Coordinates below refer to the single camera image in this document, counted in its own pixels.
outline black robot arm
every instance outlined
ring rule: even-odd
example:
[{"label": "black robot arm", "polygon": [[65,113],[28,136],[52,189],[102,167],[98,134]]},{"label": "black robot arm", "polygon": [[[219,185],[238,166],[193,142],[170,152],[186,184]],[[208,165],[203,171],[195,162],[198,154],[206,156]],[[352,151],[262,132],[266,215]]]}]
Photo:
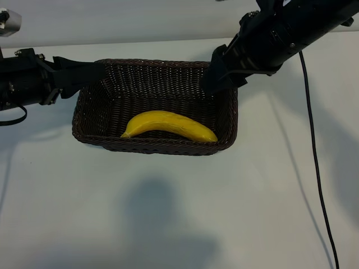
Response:
[{"label": "black robot arm", "polygon": [[213,52],[201,85],[208,95],[247,83],[253,74],[273,75],[282,64],[339,25],[351,26],[359,0],[257,0],[227,47]]}]

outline white backdrop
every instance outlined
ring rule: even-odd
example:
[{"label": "white backdrop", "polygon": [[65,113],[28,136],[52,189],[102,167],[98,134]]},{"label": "white backdrop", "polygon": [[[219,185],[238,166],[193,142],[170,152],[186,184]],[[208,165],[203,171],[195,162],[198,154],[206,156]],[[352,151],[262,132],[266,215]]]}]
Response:
[{"label": "white backdrop", "polygon": [[[3,47],[231,38],[255,0],[2,0],[22,15]],[[359,30],[359,17],[350,29]]]}]

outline wicker basket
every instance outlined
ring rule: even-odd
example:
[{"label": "wicker basket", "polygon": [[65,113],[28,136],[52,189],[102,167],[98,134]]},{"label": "wicker basket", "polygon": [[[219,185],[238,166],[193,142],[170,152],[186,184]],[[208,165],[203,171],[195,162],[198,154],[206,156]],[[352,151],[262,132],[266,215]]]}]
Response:
[{"label": "wicker basket", "polygon": [[[211,155],[230,147],[237,136],[237,90],[205,96],[199,81],[207,62],[150,60],[99,61],[107,78],[80,92],[72,121],[83,143],[112,151],[175,155]],[[163,131],[120,138],[128,121],[142,112],[166,110],[210,128],[218,142],[192,142]]]}]

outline cable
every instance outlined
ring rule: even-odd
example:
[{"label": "cable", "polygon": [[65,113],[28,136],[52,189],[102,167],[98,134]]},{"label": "cable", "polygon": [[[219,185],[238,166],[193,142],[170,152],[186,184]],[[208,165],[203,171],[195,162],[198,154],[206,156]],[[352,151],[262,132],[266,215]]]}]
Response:
[{"label": "cable", "polygon": [[339,261],[338,261],[337,250],[335,249],[335,244],[334,244],[332,232],[330,231],[330,225],[329,225],[328,216],[326,214],[325,203],[324,203],[324,199],[323,199],[323,193],[321,191],[319,164],[318,164],[318,157],[316,156],[316,146],[315,146],[315,135],[314,135],[314,123],[313,123],[312,107],[310,105],[309,82],[308,82],[307,68],[305,66],[303,53],[299,52],[299,56],[301,58],[303,74],[304,74],[305,93],[306,93],[306,97],[307,97],[308,116],[309,116],[309,122],[310,122],[310,132],[311,132],[311,137],[312,137],[313,157],[314,157],[314,163],[315,163],[316,179],[317,179],[317,183],[318,183],[320,204],[321,204],[321,209],[323,210],[325,226],[326,226],[326,230],[328,232],[328,237],[329,237],[329,240],[330,240],[330,244],[332,245],[332,249],[333,249],[333,254],[334,254],[334,259],[335,259],[335,267],[336,267],[336,269],[339,269]]}]

